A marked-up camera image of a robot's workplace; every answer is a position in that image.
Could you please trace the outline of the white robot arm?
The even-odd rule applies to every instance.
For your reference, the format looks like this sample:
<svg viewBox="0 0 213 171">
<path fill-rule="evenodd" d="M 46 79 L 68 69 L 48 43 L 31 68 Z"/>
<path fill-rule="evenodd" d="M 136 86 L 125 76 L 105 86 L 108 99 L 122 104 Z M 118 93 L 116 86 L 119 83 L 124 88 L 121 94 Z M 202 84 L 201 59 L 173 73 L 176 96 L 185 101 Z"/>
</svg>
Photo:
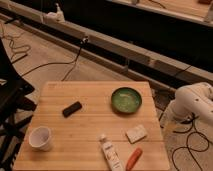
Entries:
<svg viewBox="0 0 213 171">
<path fill-rule="evenodd" d="M 167 122 L 179 123 L 191 114 L 213 126 L 213 86 L 200 82 L 178 88 L 165 109 Z"/>
</svg>

